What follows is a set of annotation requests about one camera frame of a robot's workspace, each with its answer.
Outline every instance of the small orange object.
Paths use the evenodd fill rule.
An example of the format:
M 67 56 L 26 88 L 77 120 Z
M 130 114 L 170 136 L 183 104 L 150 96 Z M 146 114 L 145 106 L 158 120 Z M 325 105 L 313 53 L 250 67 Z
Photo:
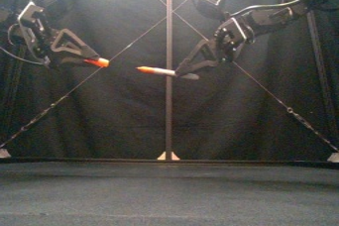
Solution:
M 109 67 L 110 65 L 110 60 L 102 57 L 99 58 L 99 60 L 86 59 L 85 62 L 93 63 L 98 65 L 99 67 Z
M 154 67 L 149 67 L 149 66 L 141 66 L 137 68 L 139 71 L 146 72 L 146 73 L 155 73 L 155 69 Z

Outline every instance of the dark floor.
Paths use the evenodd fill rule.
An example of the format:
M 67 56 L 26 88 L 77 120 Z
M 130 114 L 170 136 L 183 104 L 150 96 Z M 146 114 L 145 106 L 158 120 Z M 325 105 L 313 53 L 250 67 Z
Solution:
M 338 225 L 339 170 L 265 164 L 0 164 L 0 225 Z

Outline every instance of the orange-tipped object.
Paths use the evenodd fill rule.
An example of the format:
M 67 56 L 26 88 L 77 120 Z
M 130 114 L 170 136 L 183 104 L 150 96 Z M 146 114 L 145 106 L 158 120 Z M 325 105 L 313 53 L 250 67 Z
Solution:
M 154 67 L 149 67 L 149 66 L 141 66 L 137 68 L 139 71 L 145 72 L 145 73 L 155 73 L 155 68 Z
M 142 72 L 146 72 L 146 73 L 178 77 L 174 70 L 169 70 L 169 69 L 163 69 L 163 68 L 158 68 L 158 67 L 149 67 L 149 66 L 141 66 L 137 69 Z M 181 78 L 199 79 L 199 75 L 197 75 L 195 73 L 187 73 L 186 75 L 181 76 Z
M 99 58 L 99 60 L 86 59 L 85 62 L 95 64 L 99 67 L 109 67 L 110 65 L 110 60 L 102 57 Z

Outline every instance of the black curtain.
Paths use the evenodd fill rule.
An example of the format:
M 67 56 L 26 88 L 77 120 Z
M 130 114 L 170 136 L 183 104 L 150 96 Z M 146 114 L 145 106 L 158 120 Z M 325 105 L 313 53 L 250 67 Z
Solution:
M 95 67 L 54 70 L 24 64 L 4 138 L 69 96 L 6 148 L 16 157 L 157 159 L 166 149 L 166 78 L 137 67 L 166 67 L 166 0 L 67 1 L 70 12 L 52 25 L 70 28 L 111 59 L 110 67 L 94 74 Z M 227 10 L 279 2 L 227 0 Z M 219 22 L 203 17 L 190 0 L 174 0 L 174 10 L 177 67 L 202 35 L 214 36 Z M 2 64 L 8 61 L 2 54 Z M 331 61 L 338 65 L 335 56 Z M 285 107 L 331 137 L 306 18 L 257 38 L 237 62 L 199 74 L 199 80 L 174 79 L 173 148 L 181 159 L 329 158 L 327 145 Z M 335 76 L 331 80 L 338 85 Z M 10 81 L 3 75 L 4 86 Z

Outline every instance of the vertical pole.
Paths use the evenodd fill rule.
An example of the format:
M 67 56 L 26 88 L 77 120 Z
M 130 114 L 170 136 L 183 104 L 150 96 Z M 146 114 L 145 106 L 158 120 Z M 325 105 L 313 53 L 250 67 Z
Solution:
M 167 61 L 173 69 L 173 0 L 167 0 Z M 173 160 L 173 77 L 166 77 L 166 161 Z
M 309 30 L 310 30 L 311 41 L 313 41 L 313 48 L 314 48 L 315 61 L 317 61 L 317 67 L 318 67 L 319 81 L 321 81 L 321 86 L 322 86 L 329 129 L 330 129 L 333 138 L 337 141 L 339 141 L 335 108 L 334 108 L 334 103 L 333 103 L 333 99 L 331 99 L 331 88 L 330 88 L 329 78 L 327 78 L 327 73 L 326 73 L 327 71 L 326 71 L 326 67 L 325 67 L 325 56 L 323 56 L 323 50 L 321 47 L 319 32 L 318 32 L 318 28 L 317 28 L 317 19 L 315 19 L 314 11 L 307 13 L 307 23 L 309 23 Z

